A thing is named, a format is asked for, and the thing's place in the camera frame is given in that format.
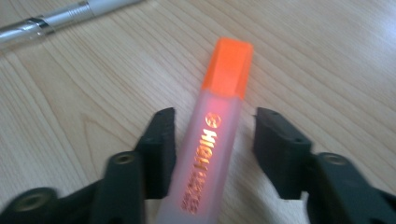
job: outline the screw hole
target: screw hole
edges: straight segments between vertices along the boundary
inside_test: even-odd
[[[371,224],[387,224],[386,222],[381,221],[381,220],[379,220],[377,218],[370,218],[370,223]]]
[[[45,193],[36,193],[28,195],[20,199],[16,204],[14,210],[17,212],[26,212],[44,205],[49,199],[49,195]]]
[[[116,164],[126,164],[134,160],[134,156],[132,155],[120,155],[114,159]]]
[[[325,155],[324,159],[334,165],[345,165],[347,160],[337,155]]]

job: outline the brand logo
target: brand logo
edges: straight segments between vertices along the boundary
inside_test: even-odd
[[[192,214],[196,214],[198,211],[208,165],[212,158],[213,150],[216,147],[216,139],[218,138],[215,130],[212,131],[209,128],[217,129],[221,124],[221,117],[218,114],[208,113],[205,116],[205,123],[208,127],[202,130],[199,144],[196,148],[195,161],[192,165],[189,183],[187,184],[181,203],[181,208]]]
[[[209,126],[211,128],[218,128],[221,124],[220,116],[217,114],[213,114],[213,113],[208,113],[205,116],[205,121],[206,121],[207,126]]]

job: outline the highlighter barrel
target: highlighter barrel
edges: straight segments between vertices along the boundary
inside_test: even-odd
[[[158,224],[217,222],[252,53],[248,43],[219,40]]]

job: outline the wood grain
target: wood grain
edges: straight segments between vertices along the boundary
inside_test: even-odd
[[[0,0],[0,26],[72,2]],[[307,223],[304,203],[279,200],[252,156],[257,106],[396,193],[395,24],[386,0],[147,0],[3,52],[0,207],[98,179],[157,110],[176,109],[179,145],[220,36],[255,54],[219,223]]]

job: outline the translucent white barrel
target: translucent white barrel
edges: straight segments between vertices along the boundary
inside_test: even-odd
[[[157,224],[217,223],[241,104],[201,91]]]

